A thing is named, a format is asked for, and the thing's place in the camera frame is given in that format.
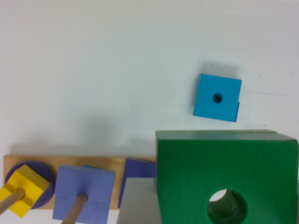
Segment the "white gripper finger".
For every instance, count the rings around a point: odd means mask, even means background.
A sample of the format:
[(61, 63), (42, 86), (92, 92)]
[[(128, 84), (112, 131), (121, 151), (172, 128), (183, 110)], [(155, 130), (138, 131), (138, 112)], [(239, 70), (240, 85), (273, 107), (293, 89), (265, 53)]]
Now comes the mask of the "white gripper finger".
[(154, 177), (126, 180), (117, 224), (162, 224)]

